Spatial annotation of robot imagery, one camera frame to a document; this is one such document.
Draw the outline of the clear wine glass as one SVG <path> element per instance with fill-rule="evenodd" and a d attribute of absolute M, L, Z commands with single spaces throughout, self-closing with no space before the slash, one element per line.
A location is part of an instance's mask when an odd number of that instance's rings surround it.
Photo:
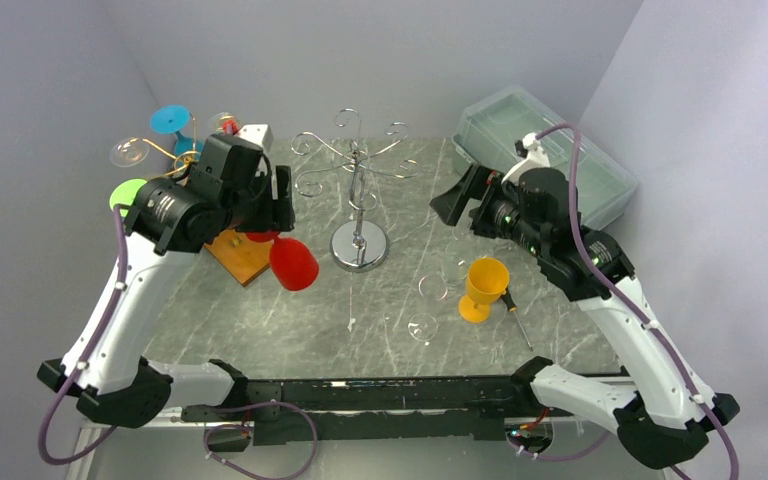
<path fill-rule="evenodd" d="M 480 240 L 469 228 L 469 223 L 459 224 L 452 228 L 452 238 L 457 242 L 475 243 Z"/>
<path fill-rule="evenodd" d="M 466 240 L 452 240 L 443 249 L 441 276 L 447 285 L 458 286 L 466 279 L 474 261 L 473 250 Z"/>

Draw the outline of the red plastic wine glass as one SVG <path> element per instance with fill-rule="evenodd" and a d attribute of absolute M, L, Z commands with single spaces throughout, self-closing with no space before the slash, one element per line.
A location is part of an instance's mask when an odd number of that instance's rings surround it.
<path fill-rule="evenodd" d="M 246 233 L 248 240 L 270 243 L 269 265 L 280 285 L 288 291 L 301 291 L 317 279 L 320 265 L 311 250 L 295 238 L 279 232 Z"/>

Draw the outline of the orange plastic wine glass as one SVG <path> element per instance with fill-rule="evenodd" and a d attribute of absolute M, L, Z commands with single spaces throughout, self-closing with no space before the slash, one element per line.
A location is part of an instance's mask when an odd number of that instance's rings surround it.
<path fill-rule="evenodd" d="M 470 323 L 482 323 L 492 313 L 492 304 L 500 299 L 510 283 L 507 267 L 498 259 L 482 257 L 469 267 L 465 295 L 458 302 L 458 312 Z"/>

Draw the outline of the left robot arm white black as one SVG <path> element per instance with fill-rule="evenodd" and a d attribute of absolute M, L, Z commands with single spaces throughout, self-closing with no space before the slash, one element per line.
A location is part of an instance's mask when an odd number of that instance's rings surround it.
<path fill-rule="evenodd" d="M 273 166 L 265 124 L 204 142 L 185 183 L 169 177 L 142 185 L 116 217 L 120 255 L 81 335 L 38 378 L 76 399 L 88 419 L 138 428 L 168 408 L 202 406 L 232 420 L 247 406 L 247 377 L 226 362 L 150 361 L 144 351 L 172 291 L 207 243 L 221 233 L 289 232 L 294 227 L 291 171 Z"/>

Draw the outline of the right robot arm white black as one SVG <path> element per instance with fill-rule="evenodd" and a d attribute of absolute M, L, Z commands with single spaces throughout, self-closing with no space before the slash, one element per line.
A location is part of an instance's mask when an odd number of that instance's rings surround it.
<path fill-rule="evenodd" d="M 722 432 L 739 405 L 688 366 L 618 242 L 579 224 L 576 197 L 552 168 L 509 181 L 472 166 L 430 205 L 447 225 L 467 214 L 475 235 L 522 247 L 548 282 L 596 324 L 631 378 L 628 386 L 613 386 L 536 357 L 511 377 L 515 409 L 524 415 L 543 407 L 568 412 L 616 435 L 642 465 L 676 468 L 704 449 L 710 432 Z"/>

